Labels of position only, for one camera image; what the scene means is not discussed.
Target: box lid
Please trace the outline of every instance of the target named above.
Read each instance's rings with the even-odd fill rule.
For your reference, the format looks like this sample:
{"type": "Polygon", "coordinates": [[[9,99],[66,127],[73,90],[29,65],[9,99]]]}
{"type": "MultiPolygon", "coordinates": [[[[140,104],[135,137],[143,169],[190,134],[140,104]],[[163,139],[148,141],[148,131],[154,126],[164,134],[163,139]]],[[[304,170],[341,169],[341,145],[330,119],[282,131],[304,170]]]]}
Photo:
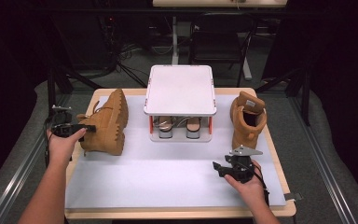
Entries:
{"type": "Polygon", "coordinates": [[[212,68],[208,65],[154,65],[144,112],[150,116],[200,116],[216,113],[212,68]]]}

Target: white plastic box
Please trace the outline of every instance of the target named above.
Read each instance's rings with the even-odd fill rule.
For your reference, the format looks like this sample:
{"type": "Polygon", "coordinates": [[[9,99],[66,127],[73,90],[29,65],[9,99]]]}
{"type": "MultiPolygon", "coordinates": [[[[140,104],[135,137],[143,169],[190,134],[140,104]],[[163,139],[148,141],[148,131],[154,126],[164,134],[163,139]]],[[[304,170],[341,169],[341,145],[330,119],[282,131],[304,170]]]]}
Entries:
{"type": "Polygon", "coordinates": [[[150,139],[156,142],[209,142],[216,113],[212,68],[208,65],[154,65],[150,71],[144,112],[150,139]],[[160,138],[153,120],[159,116],[201,117],[200,138],[186,137],[186,124],[172,128],[172,138],[160,138]]]}

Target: boot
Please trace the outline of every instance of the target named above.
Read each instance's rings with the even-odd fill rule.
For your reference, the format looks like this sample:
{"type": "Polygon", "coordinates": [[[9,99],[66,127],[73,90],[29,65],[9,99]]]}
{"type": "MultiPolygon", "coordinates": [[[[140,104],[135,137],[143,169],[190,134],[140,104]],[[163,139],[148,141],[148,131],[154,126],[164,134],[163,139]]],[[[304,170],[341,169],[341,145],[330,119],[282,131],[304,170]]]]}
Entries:
{"type": "Polygon", "coordinates": [[[240,146],[255,149],[258,135],[267,123],[264,101],[241,91],[230,108],[230,117],[234,126],[232,148],[240,146]]]}
{"type": "Polygon", "coordinates": [[[80,145],[87,151],[103,151],[114,156],[121,155],[127,126],[129,110],[122,89],[113,91],[107,102],[91,116],[78,115],[80,124],[95,125],[95,133],[86,133],[80,145]]]}

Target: aluminum rail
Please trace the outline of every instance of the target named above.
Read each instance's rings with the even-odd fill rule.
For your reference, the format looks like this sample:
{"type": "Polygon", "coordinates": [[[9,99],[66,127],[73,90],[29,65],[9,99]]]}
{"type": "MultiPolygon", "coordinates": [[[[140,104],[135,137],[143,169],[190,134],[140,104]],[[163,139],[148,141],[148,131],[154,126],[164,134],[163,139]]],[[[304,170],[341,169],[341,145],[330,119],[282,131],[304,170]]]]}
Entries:
{"type": "MultiPolygon", "coordinates": [[[[59,105],[66,105],[69,99],[70,95],[63,95],[60,97],[58,103],[59,105]]],[[[11,178],[5,192],[0,198],[0,223],[5,222],[8,211],[19,195],[22,187],[25,184],[25,181],[34,168],[37,159],[45,152],[44,134],[45,133],[43,133],[43,131],[40,132],[34,147],[29,151],[28,155],[25,156],[21,165],[17,169],[17,172],[11,178]]]]}
{"type": "Polygon", "coordinates": [[[307,126],[301,117],[301,113],[300,113],[301,105],[299,104],[298,100],[295,97],[288,97],[288,99],[290,105],[293,107],[293,109],[296,112],[296,118],[298,119],[299,123],[302,126],[302,129],[304,130],[304,133],[306,134],[308,140],[310,141],[311,154],[321,173],[321,176],[331,196],[331,199],[333,200],[333,203],[336,206],[336,209],[342,220],[342,223],[348,223],[348,224],[357,223],[351,212],[351,209],[349,208],[345,200],[344,195],[341,192],[341,189],[336,179],[334,178],[333,173],[331,172],[328,162],[324,156],[324,153],[315,135],[313,134],[311,127],[307,126]]]}

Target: boot tongue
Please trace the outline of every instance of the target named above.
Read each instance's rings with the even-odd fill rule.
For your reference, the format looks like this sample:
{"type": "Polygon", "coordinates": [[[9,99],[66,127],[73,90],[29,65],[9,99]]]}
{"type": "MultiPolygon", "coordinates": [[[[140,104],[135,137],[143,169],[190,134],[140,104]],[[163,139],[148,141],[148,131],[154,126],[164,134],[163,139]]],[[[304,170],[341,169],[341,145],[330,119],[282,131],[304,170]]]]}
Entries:
{"type": "Polygon", "coordinates": [[[238,106],[243,106],[243,111],[250,114],[261,114],[266,106],[264,101],[246,93],[245,91],[240,92],[237,104],[238,106]]]}

